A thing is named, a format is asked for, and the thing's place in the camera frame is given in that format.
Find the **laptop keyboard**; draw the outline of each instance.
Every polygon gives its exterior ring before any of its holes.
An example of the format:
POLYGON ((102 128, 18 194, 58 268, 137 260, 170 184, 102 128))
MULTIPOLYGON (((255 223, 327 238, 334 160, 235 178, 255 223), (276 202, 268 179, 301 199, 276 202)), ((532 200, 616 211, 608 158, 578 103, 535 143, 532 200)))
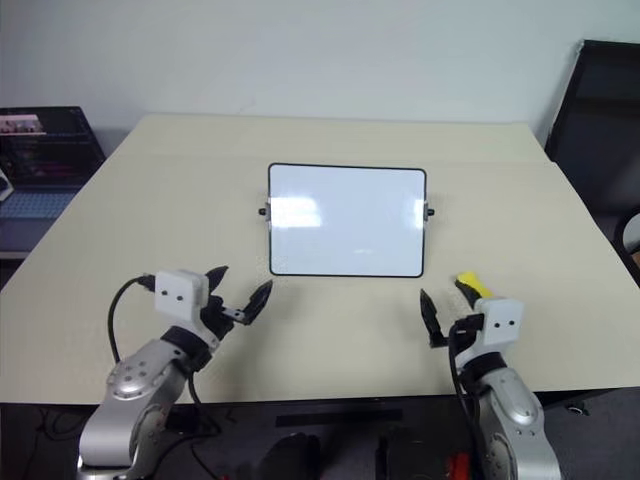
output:
POLYGON ((74 195, 75 193, 14 192, 0 205, 0 218, 55 219, 74 195))

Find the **desk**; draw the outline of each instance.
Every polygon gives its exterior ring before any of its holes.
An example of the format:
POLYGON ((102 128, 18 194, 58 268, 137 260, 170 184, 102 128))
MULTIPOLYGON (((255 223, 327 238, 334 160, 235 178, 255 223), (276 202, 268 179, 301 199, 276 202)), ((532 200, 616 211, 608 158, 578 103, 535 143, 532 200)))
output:
MULTIPOLYGON (((230 270, 241 307, 270 277, 257 210, 273 161, 421 167, 436 216, 418 279, 276 277, 250 328, 197 377, 203 401, 449 394, 418 292, 443 328, 451 276, 473 269, 521 299, 507 361, 532 390, 640 385, 640 295, 557 166, 524 125, 434 125, 151 115, 116 150, 0 294, 0 401, 97 403, 112 366, 117 288, 161 268, 230 270)), ((134 288, 116 313, 130 354, 165 329, 134 288)))

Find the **yellow object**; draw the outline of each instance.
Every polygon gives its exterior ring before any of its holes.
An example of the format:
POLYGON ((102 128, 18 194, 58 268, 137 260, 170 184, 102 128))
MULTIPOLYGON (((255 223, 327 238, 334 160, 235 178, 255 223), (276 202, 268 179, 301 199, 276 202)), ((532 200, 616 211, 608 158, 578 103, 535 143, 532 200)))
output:
POLYGON ((470 286, 480 294, 482 298, 493 297, 493 293, 477 277, 475 272, 464 272, 456 277, 460 283, 470 286))

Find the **red object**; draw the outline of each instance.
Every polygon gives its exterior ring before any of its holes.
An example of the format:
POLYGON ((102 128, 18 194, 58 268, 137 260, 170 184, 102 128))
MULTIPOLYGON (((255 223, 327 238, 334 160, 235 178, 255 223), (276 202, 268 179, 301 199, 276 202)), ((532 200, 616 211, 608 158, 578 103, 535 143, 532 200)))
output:
POLYGON ((468 453, 456 453, 448 463, 451 480, 471 480, 471 457, 468 453))

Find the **laptop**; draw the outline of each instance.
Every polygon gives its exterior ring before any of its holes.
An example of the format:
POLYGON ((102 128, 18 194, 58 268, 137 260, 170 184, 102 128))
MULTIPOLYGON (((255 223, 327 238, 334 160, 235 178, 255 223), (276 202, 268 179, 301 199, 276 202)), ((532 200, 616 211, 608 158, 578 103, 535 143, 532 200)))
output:
POLYGON ((0 169, 13 187, 0 192, 0 253, 33 250, 104 160, 80 107, 0 108, 0 169))

